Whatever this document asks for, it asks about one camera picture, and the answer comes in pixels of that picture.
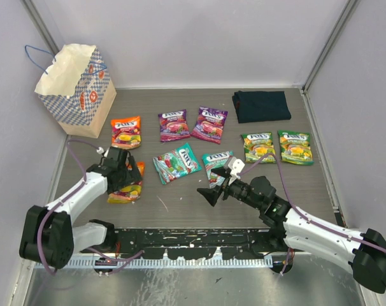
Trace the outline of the teal Fox's mint packet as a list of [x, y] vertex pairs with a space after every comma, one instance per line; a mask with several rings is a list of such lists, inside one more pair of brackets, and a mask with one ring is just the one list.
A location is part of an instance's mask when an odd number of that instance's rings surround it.
[[233, 156], [233, 151], [225, 151], [216, 154], [203, 154], [202, 160], [209, 180], [210, 188], [220, 186], [224, 177], [212, 172], [214, 168], [223, 167], [227, 160]]

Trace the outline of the orange Fox's fruits packet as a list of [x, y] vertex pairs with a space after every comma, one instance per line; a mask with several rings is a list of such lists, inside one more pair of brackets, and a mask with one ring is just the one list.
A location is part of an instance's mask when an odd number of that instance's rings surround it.
[[111, 120], [111, 146], [135, 149], [141, 145], [140, 116]]

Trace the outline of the green snack packet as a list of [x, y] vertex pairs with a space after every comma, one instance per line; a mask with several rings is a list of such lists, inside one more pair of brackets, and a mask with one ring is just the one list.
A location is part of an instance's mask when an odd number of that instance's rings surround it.
[[255, 163], [266, 154], [275, 154], [271, 132], [242, 134], [246, 163]]

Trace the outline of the purple snack packet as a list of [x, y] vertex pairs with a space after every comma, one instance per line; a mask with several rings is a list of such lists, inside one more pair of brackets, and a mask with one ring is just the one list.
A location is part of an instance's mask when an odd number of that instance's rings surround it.
[[158, 114], [160, 127], [160, 141], [172, 142], [190, 138], [187, 125], [187, 110]]

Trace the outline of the green Fox's candy packet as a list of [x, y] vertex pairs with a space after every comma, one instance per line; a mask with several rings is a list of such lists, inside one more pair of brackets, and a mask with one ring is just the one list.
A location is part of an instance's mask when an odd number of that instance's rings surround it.
[[309, 133], [278, 130], [278, 137], [283, 162], [303, 166], [313, 164]]

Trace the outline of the blue checkered paper bag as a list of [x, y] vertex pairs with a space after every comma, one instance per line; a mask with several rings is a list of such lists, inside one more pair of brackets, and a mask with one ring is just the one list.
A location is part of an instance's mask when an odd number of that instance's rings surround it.
[[96, 45], [64, 45], [34, 92], [72, 136], [98, 138], [117, 95], [107, 65]]

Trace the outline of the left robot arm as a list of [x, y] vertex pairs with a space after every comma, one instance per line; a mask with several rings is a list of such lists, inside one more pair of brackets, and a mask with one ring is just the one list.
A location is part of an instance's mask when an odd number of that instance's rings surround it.
[[82, 168], [81, 179], [62, 196], [44, 206], [32, 206], [26, 213], [19, 256], [46, 269], [64, 268], [72, 255], [95, 247], [111, 252], [117, 244], [112, 223], [93, 219], [74, 225], [80, 214], [98, 197], [141, 182], [137, 162], [129, 150], [118, 147], [97, 149], [101, 159]]

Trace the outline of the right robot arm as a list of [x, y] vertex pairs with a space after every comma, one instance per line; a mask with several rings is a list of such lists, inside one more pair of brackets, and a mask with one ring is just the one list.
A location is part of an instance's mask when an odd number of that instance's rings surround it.
[[265, 176], [245, 183], [219, 170], [225, 176], [222, 185], [197, 189], [210, 205], [220, 198], [235, 198], [259, 211], [260, 220], [270, 228], [272, 249], [309, 252], [351, 273], [366, 289], [386, 291], [386, 240], [379, 232], [369, 228], [362, 233], [316, 218], [279, 197]]

